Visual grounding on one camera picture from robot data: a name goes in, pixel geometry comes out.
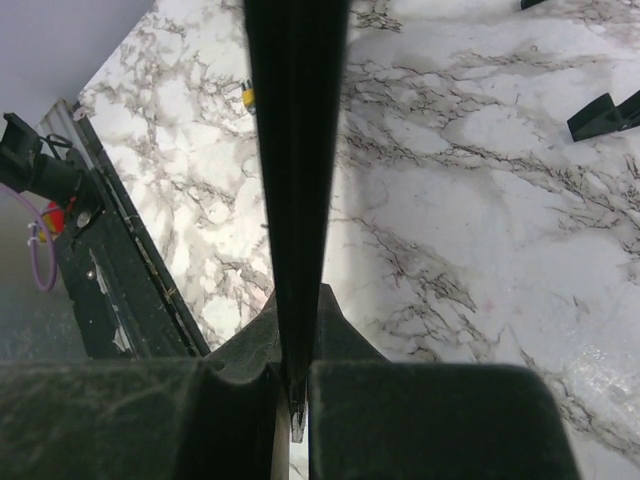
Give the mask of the white dry-erase whiteboard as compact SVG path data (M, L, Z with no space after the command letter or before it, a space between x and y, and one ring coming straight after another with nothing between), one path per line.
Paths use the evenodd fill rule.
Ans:
M350 4L247 1L245 27L291 439L303 438Z

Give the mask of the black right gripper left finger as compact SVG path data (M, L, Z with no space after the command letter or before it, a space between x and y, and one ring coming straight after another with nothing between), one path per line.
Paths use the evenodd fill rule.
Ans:
M279 479L276 303L201 359L1 368L5 479Z

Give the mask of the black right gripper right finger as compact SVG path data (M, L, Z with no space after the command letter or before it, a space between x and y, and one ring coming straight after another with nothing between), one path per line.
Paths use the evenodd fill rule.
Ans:
M394 363L319 296L309 376L314 479L576 479L556 403L510 365Z

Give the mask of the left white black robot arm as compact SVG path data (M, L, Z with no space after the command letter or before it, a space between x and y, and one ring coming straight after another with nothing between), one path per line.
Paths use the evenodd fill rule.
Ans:
M77 238L103 211L80 151L60 135L41 136L14 113L5 113L3 119L1 183L55 202L71 237Z

